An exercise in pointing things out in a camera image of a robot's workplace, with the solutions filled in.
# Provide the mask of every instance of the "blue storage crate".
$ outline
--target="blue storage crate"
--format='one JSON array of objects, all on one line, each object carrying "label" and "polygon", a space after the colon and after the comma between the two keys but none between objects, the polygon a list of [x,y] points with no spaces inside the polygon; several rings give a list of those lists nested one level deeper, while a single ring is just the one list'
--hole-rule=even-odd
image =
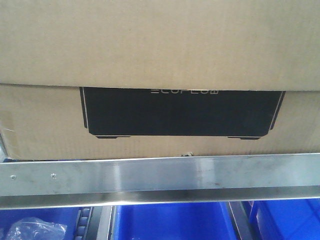
[{"label": "blue storage crate", "polygon": [[119,206],[114,240],[236,240],[223,202]]},{"label": "blue storage crate", "polygon": [[78,207],[0,210],[0,229],[4,229],[6,236],[12,224],[23,218],[35,217],[45,222],[67,225],[64,240],[73,240],[79,210]]},{"label": "blue storage crate", "polygon": [[249,221],[262,240],[320,240],[320,200],[255,201]]}]

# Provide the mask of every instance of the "cardboard flap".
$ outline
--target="cardboard flap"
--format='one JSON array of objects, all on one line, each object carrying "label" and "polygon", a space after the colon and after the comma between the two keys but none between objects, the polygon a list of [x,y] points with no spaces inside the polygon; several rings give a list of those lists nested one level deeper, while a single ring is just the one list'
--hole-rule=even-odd
[{"label": "cardboard flap", "polygon": [[318,0],[1,3],[1,83],[320,91]]},{"label": "cardboard flap", "polygon": [[320,92],[287,91],[283,97],[270,91],[81,90],[0,85],[0,134],[8,156],[58,160],[320,152]]}]

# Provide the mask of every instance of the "black rectangle graphic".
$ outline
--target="black rectangle graphic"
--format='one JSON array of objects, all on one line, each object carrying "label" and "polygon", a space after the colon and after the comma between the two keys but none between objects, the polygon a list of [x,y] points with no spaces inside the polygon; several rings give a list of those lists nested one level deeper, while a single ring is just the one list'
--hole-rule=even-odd
[{"label": "black rectangle graphic", "polygon": [[85,127],[98,138],[224,136],[258,139],[285,92],[81,87]]}]

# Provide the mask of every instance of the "plastic bag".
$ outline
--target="plastic bag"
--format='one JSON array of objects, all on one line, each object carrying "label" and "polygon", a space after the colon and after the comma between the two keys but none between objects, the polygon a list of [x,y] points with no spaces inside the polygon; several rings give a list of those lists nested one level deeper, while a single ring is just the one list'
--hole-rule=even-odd
[{"label": "plastic bag", "polygon": [[26,217],[14,223],[5,240],[63,240],[67,226]]}]

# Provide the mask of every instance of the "metal shelf rail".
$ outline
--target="metal shelf rail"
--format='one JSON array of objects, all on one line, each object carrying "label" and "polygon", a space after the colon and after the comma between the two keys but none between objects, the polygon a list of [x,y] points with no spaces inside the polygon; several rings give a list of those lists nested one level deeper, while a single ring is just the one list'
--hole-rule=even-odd
[{"label": "metal shelf rail", "polygon": [[320,153],[0,163],[0,209],[320,198]]}]

